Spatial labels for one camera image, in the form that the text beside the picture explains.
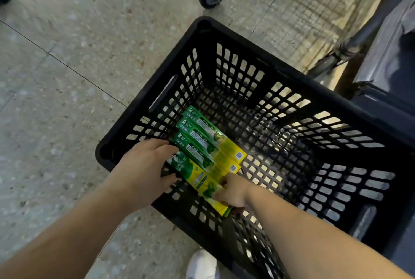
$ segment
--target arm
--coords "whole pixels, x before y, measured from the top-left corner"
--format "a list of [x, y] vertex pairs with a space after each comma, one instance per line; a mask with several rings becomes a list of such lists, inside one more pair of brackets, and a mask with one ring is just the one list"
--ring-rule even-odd
[[0, 268], [0, 278], [84, 278], [123, 219], [150, 205], [177, 178], [160, 177], [177, 148], [146, 140], [128, 151], [97, 190]]
[[226, 190], [213, 197], [253, 209], [292, 279], [412, 278], [368, 246], [268, 190], [238, 175], [226, 179]]

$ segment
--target black plastic basket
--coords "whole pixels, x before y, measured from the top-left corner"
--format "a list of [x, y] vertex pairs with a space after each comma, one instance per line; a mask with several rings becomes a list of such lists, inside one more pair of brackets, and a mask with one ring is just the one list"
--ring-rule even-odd
[[[248, 153], [241, 175], [380, 253], [393, 250], [411, 213], [415, 145], [208, 17], [103, 138], [98, 162], [111, 171], [138, 141], [168, 138], [189, 105]], [[153, 207], [239, 277], [286, 276], [251, 213], [224, 219], [184, 180]]]

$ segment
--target white shoe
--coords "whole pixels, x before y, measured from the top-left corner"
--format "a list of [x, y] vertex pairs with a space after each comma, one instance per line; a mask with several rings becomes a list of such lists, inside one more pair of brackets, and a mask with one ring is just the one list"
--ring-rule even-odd
[[204, 249], [197, 250], [190, 258], [186, 279], [220, 279], [216, 258]]

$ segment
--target forearm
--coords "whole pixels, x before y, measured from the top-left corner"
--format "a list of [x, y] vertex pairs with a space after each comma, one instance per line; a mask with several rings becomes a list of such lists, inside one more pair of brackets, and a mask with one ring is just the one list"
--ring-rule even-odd
[[371, 248], [264, 188], [252, 188], [248, 203], [292, 279], [410, 278]]
[[84, 278], [128, 212], [105, 191], [81, 199], [0, 268], [8, 279]]

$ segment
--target floor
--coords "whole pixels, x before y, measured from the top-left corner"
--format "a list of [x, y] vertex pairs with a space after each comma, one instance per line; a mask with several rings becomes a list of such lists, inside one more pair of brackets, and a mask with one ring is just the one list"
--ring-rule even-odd
[[[306, 71], [350, 30], [359, 2], [224, 0], [212, 11], [198, 0], [1, 7], [0, 262], [107, 176], [95, 146], [195, 18], [210, 15]], [[197, 248], [145, 208], [118, 228], [88, 278], [183, 278]]]

